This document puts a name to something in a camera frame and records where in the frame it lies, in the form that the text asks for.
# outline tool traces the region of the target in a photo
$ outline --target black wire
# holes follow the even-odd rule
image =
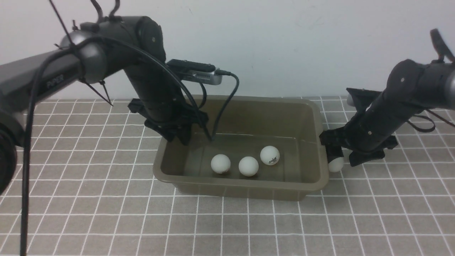
[[[229,97],[226,99],[224,102],[223,106],[220,109],[220,112],[218,112],[217,119],[215,119],[215,123],[213,124],[213,131],[212,131],[212,140],[215,139],[215,135],[217,134],[217,129],[218,129],[218,123],[220,122],[221,115],[223,114],[224,109],[228,106],[229,102],[231,99],[234,97],[234,94],[237,92],[238,86],[240,84],[240,81],[238,77],[235,74],[232,74],[231,72],[227,72],[227,76],[232,76],[235,78],[236,84],[235,88],[232,90],[232,93],[229,95]]]
[[[201,109],[205,105],[205,102],[207,101],[207,90],[205,89],[205,86],[203,83],[200,82],[199,85],[201,85],[201,89],[202,89],[202,101],[201,101],[201,104],[199,104],[199,109]]]
[[[114,9],[112,9],[111,13],[109,14],[109,17],[113,17],[119,8],[120,8],[120,0],[115,0]]]
[[[103,21],[103,9],[101,9],[101,6],[98,4],[96,0],[90,0],[90,2],[93,4],[96,13],[98,14],[98,20],[96,22],[100,24]]]
[[[429,109],[426,109],[426,111],[427,111],[428,113],[434,115],[434,116],[437,117],[438,119],[442,120],[444,123],[446,123],[446,124],[452,126],[453,128],[455,128],[455,124],[451,123],[449,120],[445,119],[444,117],[442,117],[442,116],[436,114],[435,112],[433,112],[433,111],[431,111],[431,110],[429,110]]]
[[[202,122],[202,118],[201,118],[201,115],[199,113],[199,108],[197,107],[196,101],[194,100],[193,96],[191,95],[191,93],[189,92],[187,87],[182,83],[182,81],[176,76],[176,74],[174,74],[174,72],[172,72],[172,70],[165,63],[163,63],[162,61],[158,60],[156,57],[154,57],[150,53],[142,50],[141,48],[138,48],[136,46],[124,43],[124,42],[119,41],[117,39],[113,39],[113,38],[109,38],[109,37],[103,37],[103,41],[106,42],[106,43],[117,44],[117,45],[129,48],[129,49],[139,53],[140,55],[142,55],[144,57],[147,57],[148,60],[152,61],[153,63],[157,64],[159,67],[164,69],[166,71],[166,73],[171,76],[171,78],[174,80],[174,82],[177,83],[179,85],[179,87],[185,92],[185,94],[188,97],[188,99],[189,99],[189,101],[190,101],[190,103],[191,103],[191,105],[193,107],[193,110],[194,110],[194,112],[196,114],[196,118],[197,118],[197,122],[199,123],[199,126],[201,126],[201,128],[204,130],[204,133],[207,136],[207,139],[208,140],[212,139],[210,133],[208,132],[207,126]]]
[[[77,45],[77,48],[81,48],[90,42],[99,41],[99,37],[91,37],[84,40]],[[35,112],[36,98],[38,97],[39,84],[43,77],[44,71],[47,66],[54,60],[63,57],[65,55],[73,53],[73,49],[67,48],[60,50],[51,56],[47,57],[35,75],[33,76],[33,84],[30,92],[30,103],[27,113],[27,123],[25,125],[24,133],[24,162],[22,170],[22,212],[20,219],[20,255],[25,256],[27,254],[27,235],[28,235],[28,213],[29,213],[29,186],[30,186],[30,149],[31,149],[31,133],[33,128],[33,114]]]

